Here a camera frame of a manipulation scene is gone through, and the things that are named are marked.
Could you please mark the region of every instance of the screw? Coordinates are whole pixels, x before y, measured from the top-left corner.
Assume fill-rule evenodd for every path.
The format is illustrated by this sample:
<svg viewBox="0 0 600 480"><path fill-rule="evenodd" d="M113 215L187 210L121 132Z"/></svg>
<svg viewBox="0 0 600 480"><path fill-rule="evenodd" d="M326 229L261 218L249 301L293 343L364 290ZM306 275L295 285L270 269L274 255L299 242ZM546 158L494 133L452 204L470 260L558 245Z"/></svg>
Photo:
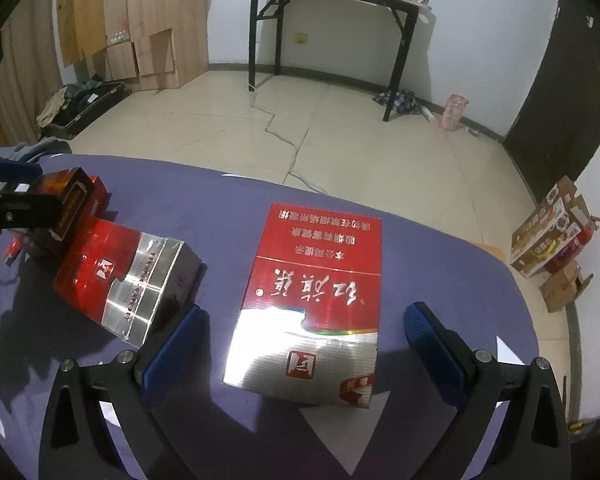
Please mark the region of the screw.
<svg viewBox="0 0 600 480"><path fill-rule="evenodd" d="M542 370L548 370L549 367L551 366L549 364L549 361L547 359L545 359L544 357L536 357L536 364L542 368Z"/></svg>
<svg viewBox="0 0 600 480"><path fill-rule="evenodd" d="M490 352L487 352L486 350L476 350L475 358L478 359L478 361L480 361L481 363L489 363L493 359L493 356Z"/></svg>
<svg viewBox="0 0 600 480"><path fill-rule="evenodd" d="M122 352L120 352L118 354L118 357L116 357L116 359L118 360L119 363L127 364L129 361L131 361L131 359L134 358L134 353L132 350L123 350Z"/></svg>
<svg viewBox="0 0 600 480"><path fill-rule="evenodd" d="M63 372L68 372L73 367L74 367L74 360L73 359L65 359L64 361L62 361L60 363L60 369Z"/></svg>

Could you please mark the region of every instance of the tile floor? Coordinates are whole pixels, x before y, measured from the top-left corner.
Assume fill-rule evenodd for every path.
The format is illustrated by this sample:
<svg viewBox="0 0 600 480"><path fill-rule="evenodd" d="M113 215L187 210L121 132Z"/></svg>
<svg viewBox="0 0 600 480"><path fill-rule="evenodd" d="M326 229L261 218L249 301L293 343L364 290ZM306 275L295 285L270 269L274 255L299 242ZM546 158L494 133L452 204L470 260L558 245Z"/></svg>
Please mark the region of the tile floor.
<svg viewBox="0 0 600 480"><path fill-rule="evenodd" d="M467 130L445 133L422 116L383 123L369 94L321 82L258 75L256 93L252 107L244 72L207 72L180 89L138 92L72 140L72 149L170 160L300 189L308 183L494 246L508 261L511 233L534 203L499 143ZM546 311L542 279L511 271L562 389L570 376L566 315Z"/></svg>

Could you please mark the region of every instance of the cardboard box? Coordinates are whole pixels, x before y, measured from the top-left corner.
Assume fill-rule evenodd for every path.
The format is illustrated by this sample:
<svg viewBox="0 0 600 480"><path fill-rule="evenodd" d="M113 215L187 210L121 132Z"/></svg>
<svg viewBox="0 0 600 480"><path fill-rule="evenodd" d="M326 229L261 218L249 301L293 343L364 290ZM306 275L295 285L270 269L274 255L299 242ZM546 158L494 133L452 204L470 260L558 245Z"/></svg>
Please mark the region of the cardboard box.
<svg viewBox="0 0 600 480"><path fill-rule="evenodd" d="M476 247L480 247L483 251L487 251L491 256L494 256L495 258L499 259L503 264L507 263L507 261L504 257L504 254L502 253L502 251L499 248L491 247L489 245L478 244L476 242L470 242L470 243L475 245Z"/></svg>
<svg viewBox="0 0 600 480"><path fill-rule="evenodd" d="M309 404L368 408L381 290L380 219L274 204L224 382Z"/></svg>
<svg viewBox="0 0 600 480"><path fill-rule="evenodd" d="M511 265L528 278L591 222L582 195L563 177L511 237Z"/></svg>
<svg viewBox="0 0 600 480"><path fill-rule="evenodd" d="M576 300L593 279L593 274L582 279L582 270L571 260L563 270L551 276L540 286L540 292L549 312L558 312L570 301Z"/></svg>

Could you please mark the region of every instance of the purple tablecloth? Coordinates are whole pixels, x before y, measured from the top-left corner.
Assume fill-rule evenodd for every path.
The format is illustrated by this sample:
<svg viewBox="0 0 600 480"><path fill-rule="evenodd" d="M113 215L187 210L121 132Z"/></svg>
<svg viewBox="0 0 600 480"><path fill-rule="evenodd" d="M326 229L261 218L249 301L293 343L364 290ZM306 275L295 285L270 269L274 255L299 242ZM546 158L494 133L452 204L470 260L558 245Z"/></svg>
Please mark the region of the purple tablecloth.
<svg viewBox="0 0 600 480"><path fill-rule="evenodd" d="M496 354L499 336L525 363L538 354L525 301L506 266L429 227L337 198L168 162L60 155L43 159L42 166L46 172L81 166L99 175L112 193L109 210L118 212L116 222L184 240L208 265L196 297L210 316L208 336L169 399L155 410L201 480L409 478L454 416L404 336L402 313L413 301L425 301L471 348ZM374 394L386 403L352 475L334 456L347 452L342 447L350 434L342 435L341 449L332 454L301 413L304 406L222 384L272 202L382 219ZM23 258L6 267L1 256L9 241L0 237L0 443L26 478L35 479L46 402L59 362L67 357L81 365L108 362L126 345L55 295L53 269ZM504 411L504 406L496 410L466 478L484 465ZM120 429L111 429L121 440ZM127 452L123 459L129 462ZM129 467L142 478L136 465Z"/></svg>

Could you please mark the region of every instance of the clothing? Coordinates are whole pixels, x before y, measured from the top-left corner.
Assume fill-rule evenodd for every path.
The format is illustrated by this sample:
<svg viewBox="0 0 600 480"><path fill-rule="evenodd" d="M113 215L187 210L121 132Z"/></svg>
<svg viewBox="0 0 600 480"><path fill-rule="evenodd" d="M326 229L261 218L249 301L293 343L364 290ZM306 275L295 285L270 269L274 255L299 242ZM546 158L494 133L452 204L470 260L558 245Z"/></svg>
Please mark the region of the clothing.
<svg viewBox="0 0 600 480"><path fill-rule="evenodd" d="M389 92L382 92L373 97L373 100L379 105L386 106L389 102ZM420 103L416 101L416 96L411 90L398 90L396 92L394 110L404 115L419 115L422 113Z"/></svg>
<svg viewBox="0 0 600 480"><path fill-rule="evenodd" d="M24 142L16 146L0 146L0 156L19 162L37 162L43 155L51 153L71 153L71 147L65 140L56 137L45 137L33 146Z"/></svg>
<svg viewBox="0 0 600 480"><path fill-rule="evenodd" d="M38 117L36 117L36 122L40 128L44 128L54 120L55 116L64 105L64 95L66 94L66 91L67 87L63 86L51 96L49 101L46 102L45 109L42 110Z"/></svg>

